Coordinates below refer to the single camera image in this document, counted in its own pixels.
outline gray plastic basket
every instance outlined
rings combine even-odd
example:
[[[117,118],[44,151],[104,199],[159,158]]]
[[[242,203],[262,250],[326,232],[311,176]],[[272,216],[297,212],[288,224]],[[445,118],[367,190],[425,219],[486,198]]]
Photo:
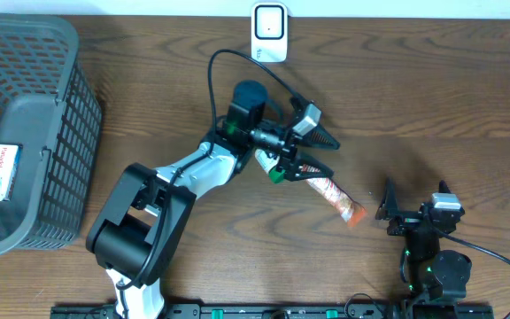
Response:
[[[62,19],[0,14],[0,144],[21,148],[0,254],[56,249],[80,230],[102,111],[77,52]]]

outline green cap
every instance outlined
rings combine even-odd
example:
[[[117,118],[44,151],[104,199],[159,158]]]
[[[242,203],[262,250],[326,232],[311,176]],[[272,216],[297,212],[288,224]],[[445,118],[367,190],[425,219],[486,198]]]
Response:
[[[271,168],[269,171],[269,178],[273,183],[280,183],[284,180],[284,170],[282,172],[277,172],[276,169]]]

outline white device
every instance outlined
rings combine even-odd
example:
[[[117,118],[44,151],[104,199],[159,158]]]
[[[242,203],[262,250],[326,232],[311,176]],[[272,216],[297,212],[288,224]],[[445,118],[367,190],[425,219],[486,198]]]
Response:
[[[287,58],[287,7],[258,3],[251,11],[251,57],[259,62],[283,62]]]

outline wood grain surface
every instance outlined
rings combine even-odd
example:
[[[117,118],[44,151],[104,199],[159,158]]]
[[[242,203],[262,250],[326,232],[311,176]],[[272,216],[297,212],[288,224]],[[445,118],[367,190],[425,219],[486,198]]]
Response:
[[[193,152],[210,125],[206,65],[220,48],[250,50],[250,20],[67,17],[79,58],[104,108],[104,129],[81,237],[54,252],[0,257],[0,318],[48,318],[54,305],[114,299],[84,247],[123,169],[168,165]],[[323,111],[342,143],[313,152],[369,211],[348,230],[305,183],[272,184],[253,160],[195,205],[163,280],[169,298],[206,303],[345,302],[406,293],[401,237],[375,209],[391,176],[416,208],[445,179],[466,215],[454,234],[510,257],[510,21],[292,19],[289,56],[272,65]],[[237,57],[214,65],[218,113],[243,79],[288,95]],[[467,300],[510,309],[510,268],[442,241],[473,261]]]

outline silver arm segment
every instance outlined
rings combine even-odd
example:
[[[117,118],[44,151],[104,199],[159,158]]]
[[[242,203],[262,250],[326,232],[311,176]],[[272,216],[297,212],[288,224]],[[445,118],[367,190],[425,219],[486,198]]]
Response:
[[[202,156],[209,148],[210,143],[201,143],[195,152],[173,165],[155,168],[157,177],[170,182],[176,168]],[[187,187],[197,195],[197,198],[200,198],[209,190],[227,183],[234,172],[236,162],[237,158],[229,150],[215,144],[211,156],[187,168],[174,184]],[[150,206],[145,211],[158,215],[158,211]],[[129,278],[114,269],[108,269],[106,272],[114,284],[120,280],[123,280],[124,283],[129,282]],[[121,317],[123,317],[124,310],[126,310],[127,318],[125,319],[156,319],[165,305],[164,298],[160,293],[160,279],[152,285],[143,285],[141,288],[133,286],[126,289],[123,292],[124,302],[122,302],[120,291],[117,288],[115,294],[118,300],[115,310]]]

